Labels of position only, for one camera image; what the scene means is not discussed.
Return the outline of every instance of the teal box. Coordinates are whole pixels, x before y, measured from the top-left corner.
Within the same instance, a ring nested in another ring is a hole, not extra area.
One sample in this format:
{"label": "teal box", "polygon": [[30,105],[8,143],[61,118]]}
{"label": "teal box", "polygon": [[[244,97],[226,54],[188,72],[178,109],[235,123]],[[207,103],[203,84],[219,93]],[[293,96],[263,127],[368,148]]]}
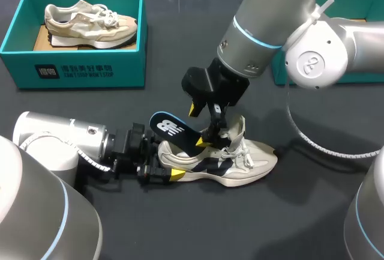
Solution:
{"label": "teal box", "polygon": [[[0,48],[0,56],[17,87],[143,87],[147,37],[144,0],[85,0],[136,18],[136,49],[33,51],[40,26],[44,23],[45,7],[48,4],[70,7],[78,1],[20,0]],[[41,67],[54,68],[49,70],[54,74],[52,79],[39,76]]]}
{"label": "teal box", "polygon": [[[327,0],[317,0],[322,5]],[[325,11],[328,17],[346,19],[365,19],[367,22],[384,21],[384,0],[335,0]],[[278,52],[272,60],[272,72],[276,85],[286,83],[287,72],[284,64],[284,52]],[[383,83],[384,74],[350,73],[344,75],[338,83]]]}

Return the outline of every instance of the gray floor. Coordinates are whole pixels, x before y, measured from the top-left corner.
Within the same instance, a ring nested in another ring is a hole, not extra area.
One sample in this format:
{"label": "gray floor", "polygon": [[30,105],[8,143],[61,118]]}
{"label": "gray floor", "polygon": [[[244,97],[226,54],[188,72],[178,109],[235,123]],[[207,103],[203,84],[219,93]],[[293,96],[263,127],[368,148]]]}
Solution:
{"label": "gray floor", "polygon": [[[3,38],[19,0],[0,0]],[[166,110],[187,119],[182,92],[187,67],[206,67],[241,0],[145,0],[148,54],[145,89],[19,91],[0,63],[0,135],[11,138],[26,110],[111,128],[148,123]],[[344,153],[384,143],[384,85],[292,89],[299,126],[319,144]],[[284,114],[285,92],[270,71],[251,83],[231,113],[247,119],[247,138],[281,152],[264,180],[238,189],[210,181],[141,188],[134,179],[108,192],[89,179],[85,195],[104,228],[102,260],[117,259],[346,259],[343,220],[370,161],[347,162],[315,153],[298,140]],[[188,119],[195,128],[208,112]]]}

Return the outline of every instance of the sneaker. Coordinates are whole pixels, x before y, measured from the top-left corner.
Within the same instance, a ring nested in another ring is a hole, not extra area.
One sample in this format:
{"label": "sneaker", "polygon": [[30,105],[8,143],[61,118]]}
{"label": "sneaker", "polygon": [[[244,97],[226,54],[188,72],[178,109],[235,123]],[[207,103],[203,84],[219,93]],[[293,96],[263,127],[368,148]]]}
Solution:
{"label": "sneaker", "polygon": [[230,126],[231,144],[221,150],[206,147],[195,157],[189,157],[177,146],[162,141],[158,158],[165,168],[185,171],[178,181],[201,178],[216,180],[224,186],[241,186],[260,179],[274,168],[277,157],[266,144],[244,139],[245,119],[240,116]]}
{"label": "sneaker", "polygon": [[48,5],[45,23],[53,47],[91,46],[113,49],[134,42],[137,20],[118,15],[105,5],[80,0],[69,8]]}

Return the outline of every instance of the shoe heel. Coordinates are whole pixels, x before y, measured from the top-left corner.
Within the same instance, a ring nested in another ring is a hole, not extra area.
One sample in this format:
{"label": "shoe heel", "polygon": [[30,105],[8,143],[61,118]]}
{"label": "shoe heel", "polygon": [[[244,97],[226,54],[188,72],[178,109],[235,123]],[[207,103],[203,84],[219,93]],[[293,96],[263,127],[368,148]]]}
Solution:
{"label": "shoe heel", "polygon": [[52,47],[73,47],[81,44],[78,38],[60,37],[52,35],[50,44]]}

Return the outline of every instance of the shoelace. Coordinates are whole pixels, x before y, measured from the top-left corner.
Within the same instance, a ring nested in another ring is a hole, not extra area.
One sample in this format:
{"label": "shoelace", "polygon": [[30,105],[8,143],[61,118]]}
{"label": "shoelace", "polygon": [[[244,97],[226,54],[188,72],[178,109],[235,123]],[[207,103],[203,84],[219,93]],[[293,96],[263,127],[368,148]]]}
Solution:
{"label": "shoelace", "polygon": [[252,158],[250,156],[250,150],[247,148],[245,141],[244,141],[244,138],[241,139],[239,147],[237,147],[237,149],[234,150],[233,152],[228,151],[227,147],[224,147],[222,149],[222,151],[225,152],[226,154],[221,155],[221,158],[223,158],[223,159],[235,158],[236,168],[242,169],[243,171],[245,171],[244,168],[239,167],[239,165],[238,165],[238,160],[240,157],[243,157],[243,164],[245,167],[247,167],[247,168],[253,168],[254,167],[254,163],[253,163]]}
{"label": "shoelace", "polygon": [[103,22],[106,27],[114,27],[119,23],[119,16],[116,12],[108,10],[107,6],[103,4],[95,4],[94,6],[100,7],[101,10],[95,14],[91,22]]}

